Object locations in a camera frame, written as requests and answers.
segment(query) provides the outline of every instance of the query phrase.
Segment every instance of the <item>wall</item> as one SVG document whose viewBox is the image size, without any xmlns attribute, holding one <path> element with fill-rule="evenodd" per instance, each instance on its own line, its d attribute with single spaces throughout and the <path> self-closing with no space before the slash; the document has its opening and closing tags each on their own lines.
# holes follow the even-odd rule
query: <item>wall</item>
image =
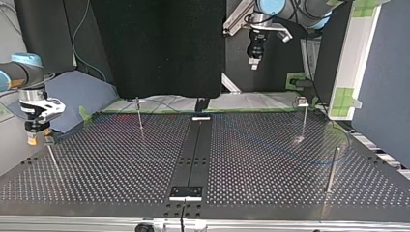
<svg viewBox="0 0 410 232">
<path fill-rule="evenodd" d="M 353 127 L 403 165 L 410 167 L 410 1 L 382 6 Z"/>
<path fill-rule="evenodd" d="M 1 1 L 12 6 L 14 5 L 13 0 Z M 19 29 L 15 14 L 4 7 L 2 7 L 2 9 Z M 0 33 L 0 62 L 8 62 L 12 54 L 26 51 L 21 36 L 18 35 L 1 11 Z M 0 101 L 7 105 L 16 99 L 17 95 L 13 94 L 1 98 Z M 7 120 L 11 116 L 12 115 L 0 116 L 0 122 Z M 16 117 L 0 123 L 0 138 L 0 175 L 42 148 L 41 146 L 31 147 L 27 144 L 23 122 Z"/>
</svg>

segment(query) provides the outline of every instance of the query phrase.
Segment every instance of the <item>black curtain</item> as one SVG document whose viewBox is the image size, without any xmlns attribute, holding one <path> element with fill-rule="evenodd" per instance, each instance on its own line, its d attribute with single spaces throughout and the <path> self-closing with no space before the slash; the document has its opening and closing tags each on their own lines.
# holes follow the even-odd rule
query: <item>black curtain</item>
<svg viewBox="0 0 410 232">
<path fill-rule="evenodd" d="M 94 15 L 122 98 L 216 98 L 225 0 L 94 0 Z"/>
</svg>

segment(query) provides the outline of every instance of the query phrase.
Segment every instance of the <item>black breadboard table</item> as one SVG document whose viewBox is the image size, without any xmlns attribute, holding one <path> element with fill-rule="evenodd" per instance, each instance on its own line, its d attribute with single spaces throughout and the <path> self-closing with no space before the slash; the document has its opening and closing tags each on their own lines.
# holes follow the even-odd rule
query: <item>black breadboard table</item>
<svg viewBox="0 0 410 232">
<path fill-rule="evenodd" d="M 44 149 L 0 177 L 0 215 L 410 222 L 407 179 L 323 115 L 303 120 L 103 115 L 52 147 L 57 165 Z M 169 200 L 185 187 L 202 200 Z"/>
</svg>

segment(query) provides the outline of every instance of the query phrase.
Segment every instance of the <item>metal rod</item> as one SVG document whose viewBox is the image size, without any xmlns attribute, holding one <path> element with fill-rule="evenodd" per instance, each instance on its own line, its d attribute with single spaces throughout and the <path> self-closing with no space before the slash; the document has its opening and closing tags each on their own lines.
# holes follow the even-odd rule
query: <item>metal rod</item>
<svg viewBox="0 0 410 232">
<path fill-rule="evenodd" d="M 308 117 L 308 106 L 306 106 L 306 109 L 305 109 L 304 126 L 302 127 L 302 137 L 305 137 L 305 126 L 307 125 L 307 117 Z"/>
<path fill-rule="evenodd" d="M 334 181 L 334 178 L 335 178 L 335 172 L 336 172 L 336 159 L 337 159 L 339 153 L 340 153 L 340 148 L 336 147 L 333 158 L 332 158 L 332 166 L 331 166 L 331 171 L 329 173 L 328 184 L 326 185 L 326 192 L 327 193 L 332 193 L 332 185 L 333 185 L 333 181 Z"/>
<path fill-rule="evenodd" d="M 51 147 L 50 147 L 50 146 L 47 146 L 47 148 L 48 148 L 48 151 L 49 151 L 49 153 L 50 153 L 50 156 L 51 156 L 52 162 L 54 163 L 54 165 L 55 165 L 55 166 L 57 166 L 57 167 L 58 167 L 57 160 L 56 160 L 56 159 L 55 159 L 55 157 L 54 157 L 54 153 L 52 152 Z"/>
<path fill-rule="evenodd" d="M 141 130 L 143 130 L 143 127 L 142 127 L 142 120 L 141 120 L 141 105 L 139 104 L 139 97 L 136 97 L 136 99 L 135 99 L 135 103 L 136 103 L 136 111 L 138 112 L 138 121 L 139 121 L 139 128 L 141 129 Z"/>
</svg>

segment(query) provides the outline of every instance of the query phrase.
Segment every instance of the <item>blue cable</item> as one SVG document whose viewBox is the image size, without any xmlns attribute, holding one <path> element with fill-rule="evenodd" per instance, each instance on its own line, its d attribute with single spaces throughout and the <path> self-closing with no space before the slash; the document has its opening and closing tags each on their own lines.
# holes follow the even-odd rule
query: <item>blue cable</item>
<svg viewBox="0 0 410 232">
<path fill-rule="evenodd" d="M 169 104 L 163 103 L 163 102 L 161 102 L 161 101 L 155 101 L 155 100 L 145 100 L 145 101 L 147 101 L 147 102 L 157 102 L 157 103 L 159 103 L 159 104 L 165 105 L 167 108 L 169 108 L 169 109 L 171 109 L 171 110 L 173 110 L 173 111 L 175 111 L 175 112 L 177 112 L 177 113 L 187 113 L 186 111 L 181 111 L 181 110 L 175 109 L 175 108 L 171 107 Z M 115 114 L 109 115 L 108 117 L 111 118 L 111 117 L 114 117 L 114 116 L 116 116 L 116 115 L 122 113 L 125 109 L 129 108 L 132 104 L 134 104 L 134 102 L 131 102 L 131 103 L 128 104 L 126 107 L 122 108 L 121 110 L 119 110 L 119 111 L 116 112 Z M 200 114 L 200 113 L 193 112 L 192 114 L 193 114 L 193 115 L 198 115 L 198 114 Z M 221 118 L 221 119 L 222 119 L 228 126 L 230 126 L 232 129 L 236 130 L 236 129 L 238 128 L 238 127 L 236 127 L 236 126 L 234 125 L 234 123 L 228 122 L 225 118 L 223 118 L 222 115 L 216 114 L 216 113 L 210 113 L 210 114 L 213 115 L 213 116 L 215 116 L 215 117 Z M 75 132 L 70 132 L 70 133 L 65 133 L 65 134 L 61 135 L 59 138 L 64 138 L 64 137 L 66 137 L 66 136 L 68 136 L 68 135 L 71 135 L 71 134 L 73 134 L 73 133 L 78 133 L 78 132 L 83 131 L 83 130 L 79 130 L 79 131 L 75 131 Z M 341 161 L 342 159 L 344 159 L 345 157 L 347 157 L 348 155 L 350 155 L 351 152 L 352 152 L 350 140 L 349 140 L 347 134 L 345 134 L 345 132 L 344 132 L 343 130 L 339 130 L 339 131 L 342 132 L 342 133 L 346 136 L 347 141 L 348 141 L 348 146 L 347 146 L 347 148 L 344 150 L 344 155 L 342 155 L 342 156 L 338 157 L 337 159 L 335 159 L 335 162 Z M 274 144 L 265 141 L 263 138 L 258 137 L 258 136 L 256 136 L 256 135 L 252 135 L 251 133 L 244 133 L 244 136 L 247 136 L 251 141 L 253 141 L 253 142 L 255 142 L 255 143 L 257 143 L 257 144 L 259 144 L 259 145 L 265 147 L 265 148 L 268 149 L 268 150 L 276 151 L 276 152 L 280 152 L 280 153 L 286 154 L 286 155 L 288 155 L 288 156 L 290 156 L 290 157 L 292 157 L 292 158 L 296 158 L 296 160 L 301 161 L 301 162 L 304 162 L 304 163 L 310 163 L 310 164 L 312 164 L 312 165 L 319 165 L 319 166 L 329 166 L 329 165 L 332 165 L 332 163 L 333 163 L 332 159 L 328 159 L 328 160 L 325 160 L 325 161 L 314 161 L 314 160 L 307 160 L 307 159 L 300 158 L 300 157 L 297 156 L 295 153 L 290 152 L 290 151 L 287 151 L 287 150 L 285 150 L 285 149 L 282 149 L 282 148 L 280 148 L 280 147 L 278 147 L 278 146 L 275 146 Z"/>
<path fill-rule="evenodd" d="M 186 113 L 186 112 L 177 110 L 177 109 L 171 107 L 170 105 L 168 105 L 168 104 L 166 104 L 166 103 L 163 103 L 163 102 L 160 102 L 160 101 L 155 101 L 155 100 L 145 100 L 145 101 L 157 102 L 157 103 L 163 104 L 163 105 L 165 105 L 167 108 L 169 108 L 169 109 L 171 109 L 171 110 L 173 110 L 173 111 L 175 111 L 175 112 L 177 112 L 177 113 Z M 215 113 L 210 113 L 210 114 L 211 114 L 211 115 L 214 115 L 214 116 L 216 116 L 216 117 L 220 117 L 223 121 L 225 121 L 226 124 L 228 124 L 228 125 L 230 124 L 230 125 L 232 126 L 232 123 L 228 122 L 228 121 L 227 121 L 226 119 L 224 119 L 221 115 L 215 114 Z M 258 143 L 258 144 L 260 144 L 260 145 L 262 145 L 262 146 L 268 148 L 269 150 L 276 150 L 276 151 L 282 152 L 282 153 L 284 153 L 284 154 L 287 154 L 287 155 L 290 155 L 290 156 L 292 156 L 292 157 L 295 157 L 295 158 L 297 158 L 297 160 L 300 160 L 300 161 L 303 161 L 303 162 L 310 162 L 311 164 L 316 164 L 316 165 L 332 165 L 332 163 L 333 163 L 333 161 L 332 161 L 331 159 L 330 159 L 329 161 L 308 161 L 308 160 L 306 160 L 306 159 L 301 159 L 301 158 L 299 158 L 296 154 L 294 154 L 294 153 L 292 153 L 292 152 L 289 152 L 289 151 L 286 151 L 286 150 L 284 150 L 284 149 L 281 149 L 281 148 L 279 148 L 279 147 L 276 147 L 276 146 L 274 146 L 273 144 L 264 141 L 262 138 L 260 138 L 260 137 L 258 137 L 258 136 L 255 136 L 255 135 L 252 136 L 252 135 L 250 135 L 249 133 L 245 133 L 245 136 L 249 137 L 250 140 L 253 140 L 254 142 L 256 142 L 256 143 Z M 348 156 L 348 155 L 350 154 L 350 152 L 351 152 L 350 139 L 349 139 L 349 137 L 348 137 L 347 135 L 346 135 L 346 138 L 347 138 L 348 146 L 347 146 L 347 148 L 344 150 L 344 155 L 342 155 L 342 156 L 340 156 L 339 158 L 335 159 L 335 162 L 339 162 L 340 160 L 344 159 L 344 158 L 345 158 L 346 156 Z"/>
<path fill-rule="evenodd" d="M 91 3 L 91 0 L 88 0 L 87 8 L 85 9 L 84 16 L 82 17 L 81 21 L 79 22 L 77 28 L 76 28 L 75 31 L 74 31 L 74 34 L 73 34 L 73 52 L 74 52 L 75 57 L 76 57 L 78 60 L 80 60 L 83 64 L 87 65 L 88 67 L 90 67 L 90 68 L 94 69 L 95 71 L 97 71 L 97 72 L 102 76 L 103 80 L 106 82 L 106 76 L 105 76 L 105 74 L 104 74 L 100 69 L 98 69 L 97 67 L 95 67 L 95 66 L 89 64 L 88 62 L 84 61 L 84 60 L 78 55 L 78 53 L 76 52 L 76 49 L 75 49 L 75 38 L 76 38 L 76 35 L 77 35 L 77 33 L 78 33 L 78 30 L 81 28 L 82 24 L 84 23 L 85 18 L 87 18 L 88 11 L 89 11 L 89 9 L 90 9 L 90 3 Z"/>
</svg>

